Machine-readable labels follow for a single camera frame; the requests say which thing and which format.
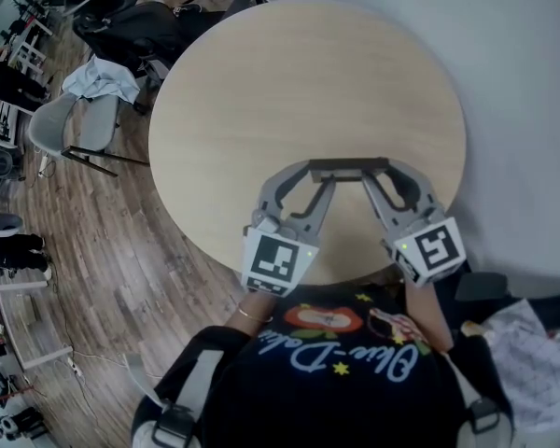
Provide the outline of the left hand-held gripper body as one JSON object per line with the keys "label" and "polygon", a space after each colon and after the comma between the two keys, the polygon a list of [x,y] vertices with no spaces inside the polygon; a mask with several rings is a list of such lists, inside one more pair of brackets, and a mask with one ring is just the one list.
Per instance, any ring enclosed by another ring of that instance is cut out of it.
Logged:
{"label": "left hand-held gripper body", "polygon": [[276,297],[289,295],[313,264],[319,246],[310,226],[254,210],[251,224],[244,227],[242,286]]}

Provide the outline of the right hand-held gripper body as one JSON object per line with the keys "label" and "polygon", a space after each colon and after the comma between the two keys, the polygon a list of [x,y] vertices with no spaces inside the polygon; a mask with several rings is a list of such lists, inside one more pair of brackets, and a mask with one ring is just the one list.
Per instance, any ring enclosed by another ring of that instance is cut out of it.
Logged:
{"label": "right hand-held gripper body", "polygon": [[417,287],[435,283],[455,272],[466,260],[453,217],[420,217],[411,212],[404,231],[387,233],[384,246],[405,278]]}

